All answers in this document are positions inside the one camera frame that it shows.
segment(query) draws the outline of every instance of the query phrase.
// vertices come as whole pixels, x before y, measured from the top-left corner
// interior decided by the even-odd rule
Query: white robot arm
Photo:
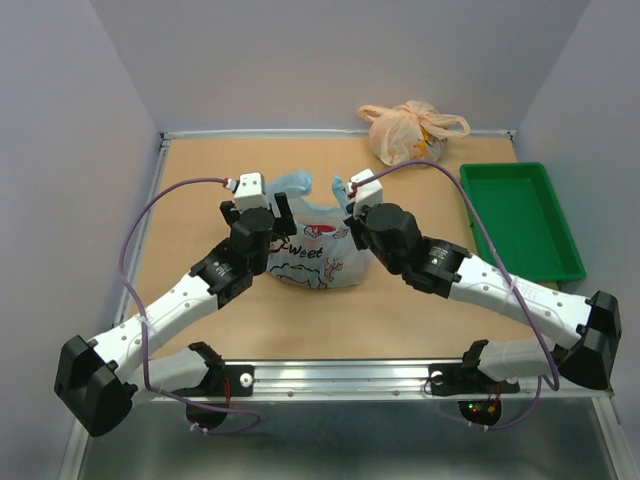
[[[618,302],[597,292],[593,297],[557,292],[512,277],[509,285],[498,269],[463,247],[423,237],[413,215],[384,203],[382,185],[371,170],[347,184],[351,216],[345,221],[356,246],[370,249],[387,270],[413,288],[444,298],[472,303],[515,321],[527,323],[513,285],[544,336],[559,373],[586,388],[609,387],[621,336]],[[464,393],[482,384],[510,377],[548,375],[549,362],[537,339],[496,343],[475,342],[461,364],[443,365],[443,378],[432,385],[435,395]]]
[[[146,318],[136,314],[89,341],[75,336],[62,347],[54,390],[90,435],[107,433],[134,405],[154,396],[144,385],[141,322],[148,326],[151,355],[249,288],[253,277],[266,270],[270,243],[296,233],[286,195],[274,196],[276,217],[261,174],[242,175],[229,187],[233,201],[220,206],[230,226],[229,237],[149,305]],[[169,392],[199,386],[211,390],[219,383],[223,367],[222,358],[203,343],[150,362],[154,382]]]

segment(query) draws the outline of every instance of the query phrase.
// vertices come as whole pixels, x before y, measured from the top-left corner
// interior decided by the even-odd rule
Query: green tray
[[[532,282],[586,276],[547,171],[539,163],[462,165],[462,185],[507,269]],[[495,265],[473,219],[478,255]]]

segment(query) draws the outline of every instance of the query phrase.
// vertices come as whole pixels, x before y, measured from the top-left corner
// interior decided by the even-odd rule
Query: cardboard surface
[[[458,174],[464,163],[514,161],[506,138],[466,138],[448,145],[441,164]],[[181,139],[171,144],[160,188],[253,171],[269,181],[306,169],[314,175],[309,199],[333,205],[333,175],[346,179],[364,168],[384,168],[367,139]],[[382,183],[385,200],[413,213],[423,235],[475,250],[462,199],[440,172],[410,167]],[[158,203],[137,280],[145,302],[164,294],[228,236],[219,204],[229,199],[221,186],[203,184],[180,188]],[[268,274],[256,277],[252,288],[155,356],[204,341],[227,359],[459,357],[478,339],[530,335],[528,327],[500,315],[413,290],[374,260],[366,281],[346,289],[310,291]]]

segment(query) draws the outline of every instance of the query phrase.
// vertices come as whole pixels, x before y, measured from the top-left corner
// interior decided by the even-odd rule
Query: white wall
[[[615,402],[640,462],[640,3],[592,0],[516,135],[541,161],[587,269],[572,288],[620,301]]]
[[[0,476],[57,478],[62,344],[113,319],[156,128],[87,0],[0,15]]]
[[[91,0],[162,131],[365,128],[428,100],[516,127],[588,0]]]

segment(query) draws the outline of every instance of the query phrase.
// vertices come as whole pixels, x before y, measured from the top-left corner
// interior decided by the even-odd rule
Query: white plastic bag
[[[274,194],[287,194],[298,228],[286,241],[271,244],[267,270],[283,282],[316,290],[358,285],[369,271],[373,254],[356,248],[343,222],[348,200],[342,181],[339,177],[333,181],[341,206],[322,207],[302,198],[311,193],[312,178],[301,170],[267,184],[272,205]]]
[[[364,105],[358,115],[373,122],[369,129],[371,149],[389,166],[412,158],[437,161],[447,139],[464,137],[471,131],[463,117],[441,114],[430,103],[414,100],[393,108]],[[455,124],[462,131],[447,128]]]

